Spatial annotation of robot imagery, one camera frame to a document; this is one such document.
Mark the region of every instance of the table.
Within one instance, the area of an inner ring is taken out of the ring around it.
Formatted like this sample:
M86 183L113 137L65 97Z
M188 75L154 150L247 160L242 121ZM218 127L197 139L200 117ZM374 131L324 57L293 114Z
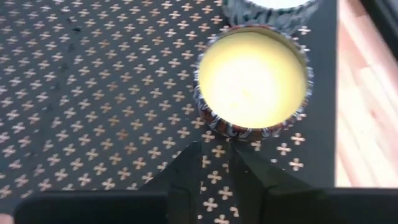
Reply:
M0 11L0 212L47 189L136 190L201 140L202 223L238 222L225 139L198 117L192 71L228 28L221 1L6 1ZM281 137L241 145L333 186L336 2L297 38L315 88Z

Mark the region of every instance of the light wood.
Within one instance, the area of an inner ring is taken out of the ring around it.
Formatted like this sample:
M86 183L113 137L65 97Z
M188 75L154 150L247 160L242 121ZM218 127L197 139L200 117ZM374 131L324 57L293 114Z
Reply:
M340 0L337 187L398 187L398 63L358 0Z

